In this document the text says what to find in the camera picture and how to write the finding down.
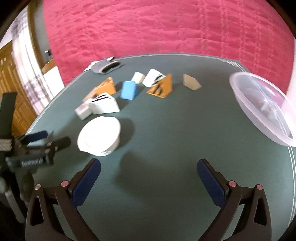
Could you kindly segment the white round plate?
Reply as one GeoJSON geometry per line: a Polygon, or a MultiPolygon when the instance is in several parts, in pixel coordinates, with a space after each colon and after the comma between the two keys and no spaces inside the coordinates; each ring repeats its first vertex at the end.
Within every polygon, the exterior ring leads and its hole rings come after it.
{"type": "Polygon", "coordinates": [[[100,116],[88,122],[77,139],[78,149],[94,156],[111,154],[119,145],[121,125],[117,118],[100,116]]]}

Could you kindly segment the green table mat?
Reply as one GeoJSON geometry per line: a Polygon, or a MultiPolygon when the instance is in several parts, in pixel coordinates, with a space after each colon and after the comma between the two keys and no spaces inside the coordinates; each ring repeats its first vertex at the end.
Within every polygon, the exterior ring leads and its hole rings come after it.
{"type": "Polygon", "coordinates": [[[219,212],[196,165],[205,158],[228,180],[264,187],[272,240],[295,223],[295,148],[267,138],[237,103],[229,76],[242,63],[192,54],[123,57],[111,72],[116,86],[139,71],[171,74],[166,98],[147,94],[115,98],[120,143],[100,158],[101,173],[78,208],[100,240],[198,240],[219,212]],[[183,74],[201,88],[183,85],[183,74]]]}

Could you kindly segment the small white block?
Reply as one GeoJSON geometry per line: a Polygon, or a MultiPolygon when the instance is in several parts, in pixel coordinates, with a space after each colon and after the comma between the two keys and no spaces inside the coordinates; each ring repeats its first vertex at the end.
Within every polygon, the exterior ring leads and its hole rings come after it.
{"type": "Polygon", "coordinates": [[[135,72],[131,81],[135,82],[136,84],[140,84],[145,79],[145,75],[140,72],[135,72]]]}

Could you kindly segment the orange black-striped wedge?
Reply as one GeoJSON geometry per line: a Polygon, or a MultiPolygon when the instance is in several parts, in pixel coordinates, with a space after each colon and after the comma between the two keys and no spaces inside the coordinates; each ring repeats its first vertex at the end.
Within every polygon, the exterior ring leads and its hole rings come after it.
{"type": "Polygon", "coordinates": [[[147,94],[159,97],[166,98],[173,90],[172,84],[172,75],[168,74],[165,78],[156,82],[148,91],[147,94]]]}

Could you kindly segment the white zebra-striped wedge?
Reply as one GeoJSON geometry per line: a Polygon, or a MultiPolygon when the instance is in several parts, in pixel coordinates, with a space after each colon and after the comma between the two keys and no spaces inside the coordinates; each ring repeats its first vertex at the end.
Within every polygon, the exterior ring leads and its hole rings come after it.
{"type": "Polygon", "coordinates": [[[107,92],[100,94],[88,103],[93,114],[117,113],[120,108],[117,101],[107,92]]]}

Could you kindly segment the pink quilted bedspread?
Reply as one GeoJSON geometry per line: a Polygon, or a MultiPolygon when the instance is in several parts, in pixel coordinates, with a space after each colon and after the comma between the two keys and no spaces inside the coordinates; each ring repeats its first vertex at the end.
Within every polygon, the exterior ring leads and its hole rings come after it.
{"type": "Polygon", "coordinates": [[[295,39],[266,1],[44,1],[53,58],[64,84],[92,61],[193,53],[240,61],[283,92],[295,39]]]}

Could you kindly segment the tan wooden wedge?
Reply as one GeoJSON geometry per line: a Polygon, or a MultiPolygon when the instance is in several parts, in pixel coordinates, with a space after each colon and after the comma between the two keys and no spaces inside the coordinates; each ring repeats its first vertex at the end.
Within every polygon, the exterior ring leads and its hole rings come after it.
{"type": "Polygon", "coordinates": [[[195,78],[187,74],[183,74],[183,85],[194,91],[202,87],[201,84],[195,78]]]}

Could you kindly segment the clear plastic basin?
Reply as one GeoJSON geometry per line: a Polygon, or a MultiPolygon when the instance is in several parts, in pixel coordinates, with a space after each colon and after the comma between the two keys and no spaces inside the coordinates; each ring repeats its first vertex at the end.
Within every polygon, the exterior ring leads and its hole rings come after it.
{"type": "Polygon", "coordinates": [[[249,72],[231,74],[229,83],[243,112],[265,136],[295,147],[295,108],[278,87],[249,72]]]}

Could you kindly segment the orange striped wedge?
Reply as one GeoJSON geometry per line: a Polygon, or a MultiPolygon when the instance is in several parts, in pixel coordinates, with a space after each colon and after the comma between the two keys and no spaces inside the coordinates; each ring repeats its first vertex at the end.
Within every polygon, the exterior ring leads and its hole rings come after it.
{"type": "Polygon", "coordinates": [[[108,93],[110,95],[113,95],[116,93],[116,88],[113,82],[112,77],[106,78],[100,85],[93,88],[84,98],[83,102],[86,102],[88,99],[94,98],[96,96],[101,95],[102,93],[108,93]]]}

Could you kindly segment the blue wedge block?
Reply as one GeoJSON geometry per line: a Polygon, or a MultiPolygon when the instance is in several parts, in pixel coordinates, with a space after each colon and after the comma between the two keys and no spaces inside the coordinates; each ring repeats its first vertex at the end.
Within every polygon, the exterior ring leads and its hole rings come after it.
{"type": "Polygon", "coordinates": [[[120,98],[125,100],[134,100],[138,95],[137,84],[133,81],[123,81],[120,98]]]}

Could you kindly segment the white patterned curtain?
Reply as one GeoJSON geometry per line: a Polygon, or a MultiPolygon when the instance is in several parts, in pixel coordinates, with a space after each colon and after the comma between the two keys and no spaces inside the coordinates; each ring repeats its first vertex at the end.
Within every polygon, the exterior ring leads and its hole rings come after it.
{"type": "Polygon", "coordinates": [[[54,98],[46,83],[32,46],[28,8],[24,8],[11,25],[13,58],[22,87],[36,114],[54,98]]]}

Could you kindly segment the white charger block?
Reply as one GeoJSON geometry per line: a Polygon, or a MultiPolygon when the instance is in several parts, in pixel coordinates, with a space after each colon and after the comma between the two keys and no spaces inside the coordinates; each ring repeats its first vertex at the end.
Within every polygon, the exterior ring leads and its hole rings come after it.
{"type": "Polygon", "coordinates": [[[92,111],[89,108],[89,105],[84,103],[75,109],[75,113],[81,120],[85,120],[86,118],[88,118],[88,116],[92,115],[92,111]]]}

